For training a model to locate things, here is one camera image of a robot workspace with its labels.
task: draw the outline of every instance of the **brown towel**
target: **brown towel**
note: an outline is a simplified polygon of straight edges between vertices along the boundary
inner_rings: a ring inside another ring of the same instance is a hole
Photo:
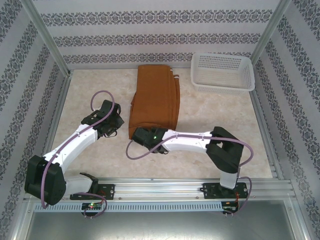
[[[176,129],[180,108],[178,77],[167,65],[138,67],[136,92],[131,102],[129,139],[138,127]]]

